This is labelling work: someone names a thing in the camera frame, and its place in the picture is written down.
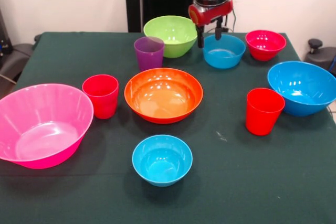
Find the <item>table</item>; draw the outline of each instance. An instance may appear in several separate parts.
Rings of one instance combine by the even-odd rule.
[[[336,125],[327,110],[304,118],[283,113],[264,137],[244,126],[247,92],[267,87],[274,64],[298,60],[286,35],[286,48],[269,62],[246,52],[237,67],[218,70],[197,45],[164,59],[204,89],[197,110],[173,125],[144,121],[123,98],[138,72],[133,43],[141,36],[42,35],[16,89],[50,82],[80,88],[107,73],[119,79],[119,107],[110,120],[94,119],[77,152],[57,167],[1,161],[2,223],[336,223]],[[132,167],[133,149],[153,134],[180,137],[193,152],[190,172],[168,188],[149,185]]]

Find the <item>cup rim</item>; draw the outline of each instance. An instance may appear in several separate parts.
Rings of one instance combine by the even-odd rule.
[[[265,110],[261,110],[261,109],[255,107],[254,105],[252,105],[252,103],[249,102],[248,97],[249,97],[249,95],[250,95],[252,92],[256,92],[256,91],[258,91],[258,90],[267,90],[268,92],[274,93],[274,94],[276,94],[278,97],[280,97],[280,99],[281,99],[281,101],[282,101],[281,109],[273,110],[273,111],[265,111]],[[282,96],[279,92],[277,92],[277,91],[275,91],[275,90],[273,90],[273,89],[268,89],[268,88],[255,88],[255,89],[251,89],[251,90],[247,93],[247,95],[246,95],[246,101],[247,101],[247,103],[248,103],[252,108],[254,108],[254,109],[256,109],[256,110],[258,110],[258,111],[260,111],[260,112],[262,112],[262,113],[277,113],[277,112],[281,112],[281,111],[284,109],[285,105],[286,105],[286,102],[285,102],[283,96]]]
[[[92,95],[92,94],[89,94],[88,92],[86,92],[85,89],[84,89],[84,85],[85,85],[85,83],[88,82],[89,80],[93,79],[93,78],[98,77],[98,76],[108,76],[108,77],[112,77],[112,79],[114,79],[114,80],[117,82],[117,86],[116,86],[116,88],[113,89],[113,91],[111,91],[110,93],[105,94],[105,95]],[[86,95],[88,95],[88,96],[90,96],[90,97],[107,97],[108,95],[111,95],[111,94],[115,93],[116,91],[118,91],[118,89],[119,89],[119,81],[117,80],[116,77],[114,77],[114,76],[112,76],[112,75],[110,75],[110,74],[96,74],[96,75],[94,75],[94,76],[90,76],[90,77],[87,78],[87,79],[83,82],[83,84],[82,84],[82,91],[83,91]]]
[[[158,44],[161,44],[161,48],[159,49],[159,50],[157,50],[157,51],[155,51],[155,52],[159,52],[159,51],[161,51],[162,49],[164,49],[164,42],[163,42],[163,40],[162,39],[160,39],[160,38],[157,38],[157,37],[153,37],[153,36],[144,36],[144,37],[141,37],[141,38],[139,38],[139,39],[137,39],[135,42],[134,42],[134,49],[136,50],[136,51],[138,51],[138,52],[142,52],[142,53],[144,53],[144,54],[150,54],[150,53],[154,53],[154,52],[146,52],[146,51],[142,51],[142,50],[140,50],[140,49],[138,49],[136,46],[135,46],[135,44],[138,42],[138,41],[140,41],[140,40],[142,40],[142,39],[151,39],[151,38],[153,38],[153,39],[155,39],[155,40],[158,40]]]

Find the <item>purple cup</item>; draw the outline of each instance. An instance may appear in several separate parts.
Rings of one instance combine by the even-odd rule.
[[[134,43],[140,72],[162,67],[164,42],[154,37],[142,37]]]

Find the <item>cup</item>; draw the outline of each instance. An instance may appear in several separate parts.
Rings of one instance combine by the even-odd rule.
[[[118,104],[118,80],[108,74],[91,76],[82,85],[83,92],[93,104],[93,113],[99,119],[108,119]]]
[[[154,37],[142,37],[134,43],[139,70],[162,67],[164,42]]]
[[[269,134],[284,107],[285,100],[278,92],[266,88],[250,90],[246,106],[247,130],[259,136]]]

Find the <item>orange bowl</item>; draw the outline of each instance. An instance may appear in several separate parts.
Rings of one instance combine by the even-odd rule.
[[[131,109],[145,120],[170,124],[183,120],[197,108],[203,89],[187,72],[153,68],[132,77],[124,96]]]

